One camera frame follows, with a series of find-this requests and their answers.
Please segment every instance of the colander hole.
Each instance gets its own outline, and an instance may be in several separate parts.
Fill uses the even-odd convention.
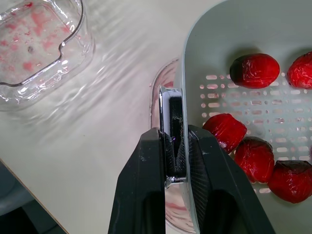
[[[261,110],[255,110],[255,111],[252,111],[252,114],[253,115],[260,115],[260,114],[262,114],[262,111]]]
[[[207,89],[217,89],[218,85],[217,84],[208,84]]]
[[[250,91],[249,92],[251,96],[260,96],[261,93],[259,91]]]
[[[277,128],[277,129],[275,129],[275,132],[278,133],[278,134],[281,134],[281,133],[284,133],[284,132],[285,132],[285,129],[283,129],[283,128]]]
[[[294,119],[297,122],[304,122],[304,118],[303,117],[298,117]]]
[[[212,102],[212,103],[209,103],[208,106],[211,107],[211,108],[214,108],[214,107],[219,107],[220,104],[217,103],[217,102]]]
[[[279,161],[287,161],[288,157],[279,157],[277,160],[279,160]]]
[[[251,101],[251,104],[252,104],[253,106],[257,106],[257,105],[261,105],[262,102],[259,101],[259,100],[256,100],[256,101]]]
[[[276,118],[274,123],[284,123],[285,120],[283,118]]]
[[[229,83],[228,87],[229,88],[238,88],[238,86],[236,84],[234,84],[234,83]]]
[[[208,76],[206,76],[206,79],[217,79],[217,76],[215,76],[215,75],[208,75]]]
[[[239,98],[240,93],[239,92],[230,93],[230,96],[232,96],[234,98]]]
[[[278,82],[274,81],[272,84],[270,84],[270,86],[278,86]]]
[[[305,152],[305,151],[309,151],[309,148],[308,148],[308,146],[300,146],[300,147],[298,147],[298,150],[301,152]]]
[[[277,143],[284,143],[284,142],[286,142],[287,140],[286,140],[286,138],[276,138],[275,141],[276,141]]]
[[[293,95],[297,95],[297,94],[300,94],[300,90],[291,90],[291,94]]]
[[[240,102],[239,102],[239,101],[237,101],[237,102],[232,102],[231,105],[232,105],[232,106],[240,106]]]
[[[278,96],[278,95],[280,95],[280,92],[279,92],[278,90],[271,90],[271,91],[270,91],[270,94],[271,94],[272,96]]]
[[[263,119],[254,119],[253,123],[254,124],[263,124]]]
[[[282,113],[283,113],[283,110],[282,110],[282,109],[274,109],[274,110],[273,110],[273,113],[274,113],[274,114],[282,114]]]
[[[277,148],[276,150],[277,150],[279,153],[285,153],[285,152],[288,151],[286,147],[279,147],[279,148]]]
[[[295,113],[303,113],[303,112],[304,112],[304,110],[301,109],[301,108],[294,109],[293,111],[294,111]]]
[[[309,161],[310,160],[310,156],[300,156],[299,160]]]
[[[299,136],[298,137],[298,142],[306,142],[308,141],[308,138],[306,136]]]
[[[234,117],[235,116],[242,116],[243,113],[241,111],[234,111],[234,112],[231,113],[231,115],[234,116]]]
[[[208,94],[208,98],[219,98],[219,94]]]
[[[293,99],[292,103],[293,104],[299,104],[299,103],[301,103],[301,99]]]
[[[220,114],[219,112],[210,112],[209,116],[213,117],[213,116],[216,116],[216,115],[219,115],[219,114]]]
[[[307,128],[306,128],[306,127],[297,127],[296,130],[297,130],[298,132],[304,132],[304,131],[307,130]]]
[[[282,100],[273,100],[272,101],[273,105],[281,105],[282,103],[283,103]]]
[[[259,192],[260,192],[261,194],[268,194],[268,193],[271,192],[271,190],[270,190],[269,188],[265,188],[265,189],[260,189]]]

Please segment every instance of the clear plastic container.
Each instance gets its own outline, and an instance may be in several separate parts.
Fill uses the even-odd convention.
[[[34,104],[91,62],[82,0],[5,0],[0,9],[0,111]]]

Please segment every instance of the plastic colander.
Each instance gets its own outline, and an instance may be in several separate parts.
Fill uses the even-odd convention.
[[[294,60],[312,51],[311,9],[309,0],[228,0],[206,12],[191,30],[176,72],[175,87],[183,92],[184,126],[202,126],[209,117],[230,113],[246,125],[247,136],[273,146],[275,160],[311,163],[312,91],[293,88],[287,80]],[[264,89],[236,86],[228,75],[231,63],[259,52],[278,61],[278,79]],[[193,206],[181,188],[189,211]],[[253,188],[276,233],[312,233],[312,197],[290,204],[266,184]],[[184,217],[180,222],[188,221]],[[175,227],[182,226],[175,222]]]

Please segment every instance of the table surface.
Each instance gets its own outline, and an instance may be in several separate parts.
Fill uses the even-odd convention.
[[[0,113],[0,159],[71,234],[107,233],[117,177],[149,129],[151,83],[219,0],[85,2],[90,66],[36,105]]]

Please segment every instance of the red stain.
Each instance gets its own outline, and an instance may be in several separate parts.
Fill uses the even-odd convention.
[[[32,12],[31,13],[31,18],[33,19],[34,23],[36,24],[36,27],[34,28],[35,33],[37,34],[38,37],[41,36],[41,33],[44,30],[43,25],[49,21],[44,15],[43,12]]]
[[[31,62],[23,63],[23,68],[24,68],[24,70],[29,71],[29,72],[32,72],[34,70],[33,64]]]
[[[0,45],[7,46],[7,45],[9,45],[9,43],[6,40],[2,40],[2,41],[0,41]]]
[[[61,27],[64,33],[72,33],[67,26]]]
[[[180,211],[186,211],[185,207],[180,207],[178,205],[175,205],[174,203],[165,202],[165,206],[176,209],[176,210],[180,210]]]
[[[18,35],[15,34],[14,37],[13,37],[13,41],[16,42],[16,41],[18,41],[18,40],[19,40],[19,37],[18,37]]]
[[[9,66],[9,71],[13,72],[13,71],[15,71],[15,68],[12,65],[10,65]]]
[[[17,51],[18,50],[18,46],[17,45],[11,45],[11,50],[13,51]]]
[[[5,27],[6,27],[6,28],[10,28],[10,29],[12,29],[12,30],[15,30],[15,29],[17,28],[17,26],[14,25],[14,24],[12,24],[12,23],[6,24]]]
[[[32,7],[32,6],[33,6],[33,3],[32,3],[32,2],[30,2],[30,3],[25,4],[24,6],[27,6],[27,7]]]
[[[43,49],[45,51],[47,51],[51,47],[51,45],[53,45],[53,42],[50,42],[50,41],[45,41],[42,43]]]

